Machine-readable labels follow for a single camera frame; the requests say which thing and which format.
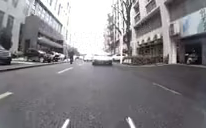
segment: building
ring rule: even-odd
[[[21,42],[28,5],[28,0],[0,0],[0,25],[12,31],[12,52],[18,50]]]
[[[134,0],[134,55],[185,63],[193,50],[206,65],[206,0]]]
[[[68,8],[63,0],[34,0],[23,31],[23,51],[28,48],[63,53],[68,38]]]
[[[110,49],[112,54],[120,54],[120,41],[125,29],[125,23],[121,14],[122,9],[120,0],[112,1],[112,12],[108,15],[108,26],[104,33],[105,47]]]

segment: shop sign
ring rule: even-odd
[[[181,19],[182,37],[206,32],[206,8]]]

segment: asphalt road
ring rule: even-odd
[[[206,69],[90,63],[0,73],[0,128],[206,128]]]

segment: overcast sky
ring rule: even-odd
[[[112,0],[71,0],[72,42],[82,53],[103,48],[103,32]]]

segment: pole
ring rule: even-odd
[[[123,31],[122,31],[122,36],[120,37],[120,64],[122,64],[122,60],[123,60]]]

